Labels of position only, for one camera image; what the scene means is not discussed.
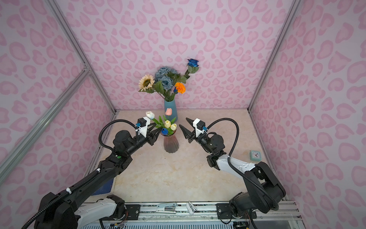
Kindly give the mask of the white tulip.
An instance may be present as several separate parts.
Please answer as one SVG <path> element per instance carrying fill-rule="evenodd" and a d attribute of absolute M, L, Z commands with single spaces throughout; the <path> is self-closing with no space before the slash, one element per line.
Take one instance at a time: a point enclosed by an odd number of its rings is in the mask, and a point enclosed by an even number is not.
<path fill-rule="evenodd" d="M 177 124 L 171 124 L 170 129 L 174 132 L 177 129 Z"/>

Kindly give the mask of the red glass vase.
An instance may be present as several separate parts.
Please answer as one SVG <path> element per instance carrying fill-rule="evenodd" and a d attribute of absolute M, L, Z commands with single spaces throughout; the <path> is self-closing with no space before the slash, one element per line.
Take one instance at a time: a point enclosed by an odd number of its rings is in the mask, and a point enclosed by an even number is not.
<path fill-rule="evenodd" d="M 168 153 L 175 153 L 179 149 L 179 142 L 175 136 L 175 132 L 169 130 L 169 135 L 164 136 L 161 134 L 164 137 L 164 149 Z"/>

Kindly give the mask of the teal ceramic vase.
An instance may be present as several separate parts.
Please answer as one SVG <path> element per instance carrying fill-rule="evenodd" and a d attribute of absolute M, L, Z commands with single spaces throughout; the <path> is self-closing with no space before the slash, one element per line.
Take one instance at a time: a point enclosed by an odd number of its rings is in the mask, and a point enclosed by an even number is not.
<path fill-rule="evenodd" d="M 165 118 L 169 121 L 178 121 L 178 113 L 176 107 L 176 101 L 166 101 L 164 100 L 164 107 L 165 107 Z"/>

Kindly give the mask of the light blue tulip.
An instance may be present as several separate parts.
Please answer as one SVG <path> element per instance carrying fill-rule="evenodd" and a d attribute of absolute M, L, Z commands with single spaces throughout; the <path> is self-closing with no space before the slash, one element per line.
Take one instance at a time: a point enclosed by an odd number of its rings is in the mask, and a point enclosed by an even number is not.
<path fill-rule="evenodd" d="M 155 114 L 152 111 L 147 111 L 146 116 L 151 120 L 152 123 L 155 123 L 156 128 L 162 128 L 162 122 L 155 118 Z"/>

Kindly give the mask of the orange carnation stem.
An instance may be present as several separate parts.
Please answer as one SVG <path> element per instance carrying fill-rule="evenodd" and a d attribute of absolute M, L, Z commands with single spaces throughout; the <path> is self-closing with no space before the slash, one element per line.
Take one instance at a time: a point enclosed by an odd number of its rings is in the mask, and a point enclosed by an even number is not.
<path fill-rule="evenodd" d="M 173 87 L 173 90 L 177 88 L 179 94 L 184 94 L 186 92 L 186 87 L 183 83 L 177 82 Z"/>

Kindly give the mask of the dusty blue rose bouquet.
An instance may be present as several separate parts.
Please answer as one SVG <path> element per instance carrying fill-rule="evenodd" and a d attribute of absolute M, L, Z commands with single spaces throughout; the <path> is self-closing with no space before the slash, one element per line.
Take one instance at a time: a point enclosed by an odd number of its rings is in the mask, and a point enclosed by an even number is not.
<path fill-rule="evenodd" d="M 177 83 L 176 80 L 179 74 L 181 73 L 178 73 L 175 69 L 167 66 L 161 67 L 155 73 L 155 80 L 162 81 L 165 90 L 166 101 L 168 102 L 174 100 L 172 97 L 173 87 Z"/>

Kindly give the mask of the cream sunflower stem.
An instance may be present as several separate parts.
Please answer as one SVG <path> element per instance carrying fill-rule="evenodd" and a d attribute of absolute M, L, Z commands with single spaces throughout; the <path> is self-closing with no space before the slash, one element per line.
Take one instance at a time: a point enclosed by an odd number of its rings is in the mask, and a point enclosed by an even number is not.
<path fill-rule="evenodd" d="M 152 75 L 145 75 L 139 81 L 138 86 L 139 92 L 148 94 L 158 93 L 164 100 L 166 100 L 165 90 L 162 81 L 156 81 Z"/>

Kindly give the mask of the blue rose stem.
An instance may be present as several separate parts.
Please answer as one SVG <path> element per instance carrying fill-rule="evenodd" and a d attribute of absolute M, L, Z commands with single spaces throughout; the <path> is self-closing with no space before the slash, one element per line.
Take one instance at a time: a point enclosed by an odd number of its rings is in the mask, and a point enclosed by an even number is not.
<path fill-rule="evenodd" d="M 200 67 L 198 60 L 188 59 L 186 72 L 183 75 L 179 74 L 176 82 L 185 84 L 187 80 L 191 77 L 191 75 L 197 73 L 199 69 Z"/>

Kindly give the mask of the yellow tulip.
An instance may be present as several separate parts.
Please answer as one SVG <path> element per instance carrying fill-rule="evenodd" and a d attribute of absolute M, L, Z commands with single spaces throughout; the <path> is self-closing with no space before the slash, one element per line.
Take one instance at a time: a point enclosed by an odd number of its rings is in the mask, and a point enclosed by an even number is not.
<path fill-rule="evenodd" d="M 165 126 L 166 128 L 170 128 L 170 126 L 171 126 L 171 122 L 170 122 L 169 120 L 166 120 L 166 121 L 165 121 L 165 123 L 164 123 L 164 126 Z"/>

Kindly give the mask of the cream pink tulip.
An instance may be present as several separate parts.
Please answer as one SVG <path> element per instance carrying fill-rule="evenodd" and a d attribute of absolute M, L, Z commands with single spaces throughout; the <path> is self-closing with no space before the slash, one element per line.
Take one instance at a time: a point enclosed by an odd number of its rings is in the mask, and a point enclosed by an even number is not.
<path fill-rule="evenodd" d="M 172 108 L 167 108 L 166 109 L 166 112 L 165 112 L 165 115 L 166 116 L 171 116 L 173 114 L 173 110 L 172 110 Z"/>

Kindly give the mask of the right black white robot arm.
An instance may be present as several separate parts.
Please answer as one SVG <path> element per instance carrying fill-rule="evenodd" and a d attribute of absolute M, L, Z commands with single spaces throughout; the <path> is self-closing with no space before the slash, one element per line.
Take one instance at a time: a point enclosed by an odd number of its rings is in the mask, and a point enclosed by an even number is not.
<path fill-rule="evenodd" d="M 235 126 L 235 138 L 229 153 L 224 151 L 225 144 L 221 135 L 210 132 L 215 124 L 229 121 Z M 200 119 L 187 119 L 193 130 L 180 125 L 180 129 L 189 143 L 197 142 L 208 153 L 206 157 L 210 167 L 219 171 L 228 172 L 244 181 L 247 191 L 240 192 L 229 200 L 227 214 L 240 219 L 251 217 L 252 211 L 268 213 L 279 210 L 280 201 L 286 196 L 286 191 L 269 165 L 265 162 L 249 163 L 232 156 L 239 140 L 239 125 L 231 118 L 220 118 L 210 125 Z"/>

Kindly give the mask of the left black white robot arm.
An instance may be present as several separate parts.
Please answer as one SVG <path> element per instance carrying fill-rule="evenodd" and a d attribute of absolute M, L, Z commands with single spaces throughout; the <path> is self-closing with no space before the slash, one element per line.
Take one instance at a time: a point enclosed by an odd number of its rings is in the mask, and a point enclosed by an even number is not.
<path fill-rule="evenodd" d="M 132 154 L 145 144 L 153 145 L 160 132 L 161 129 L 154 125 L 147 129 L 146 136 L 136 137 L 127 130 L 119 131 L 113 140 L 111 154 L 98 168 L 66 190 L 44 196 L 38 212 L 23 228 L 33 225 L 36 229 L 76 229 L 82 220 L 76 215 L 78 208 L 106 182 L 125 171 L 132 162 Z"/>

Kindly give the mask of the small teal clock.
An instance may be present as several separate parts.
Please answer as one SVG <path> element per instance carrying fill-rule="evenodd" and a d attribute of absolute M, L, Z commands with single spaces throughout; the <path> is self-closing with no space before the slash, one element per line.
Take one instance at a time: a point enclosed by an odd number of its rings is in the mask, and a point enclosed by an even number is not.
<path fill-rule="evenodd" d="M 260 151 L 251 150 L 249 152 L 250 160 L 260 162 L 262 160 L 262 154 Z"/>

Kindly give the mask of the blue book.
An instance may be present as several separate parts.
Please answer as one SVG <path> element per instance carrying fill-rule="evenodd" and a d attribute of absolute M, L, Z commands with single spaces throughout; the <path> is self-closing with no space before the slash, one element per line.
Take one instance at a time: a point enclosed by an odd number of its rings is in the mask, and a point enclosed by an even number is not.
<path fill-rule="evenodd" d="M 113 178 L 97 189 L 92 196 L 112 194 L 114 192 L 114 184 L 115 179 Z"/>

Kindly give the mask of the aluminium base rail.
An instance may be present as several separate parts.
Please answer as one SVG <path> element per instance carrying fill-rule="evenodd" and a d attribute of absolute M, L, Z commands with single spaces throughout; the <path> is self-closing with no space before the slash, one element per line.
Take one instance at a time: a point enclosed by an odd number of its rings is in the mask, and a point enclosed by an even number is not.
<path fill-rule="evenodd" d="M 95 222 L 97 220 L 116 221 L 194 221 L 194 220 L 219 220 L 224 223 L 232 221 L 249 220 L 297 220 L 302 218 L 295 203 L 281 201 L 279 210 L 271 210 L 261 213 L 252 211 L 251 217 L 236 219 L 227 214 L 229 202 L 177 202 L 176 214 L 163 214 L 156 212 L 155 202 L 118 203 L 110 198 L 105 198 L 96 203 L 85 204 L 78 208 L 76 215 L 82 218 L 76 229 Z"/>

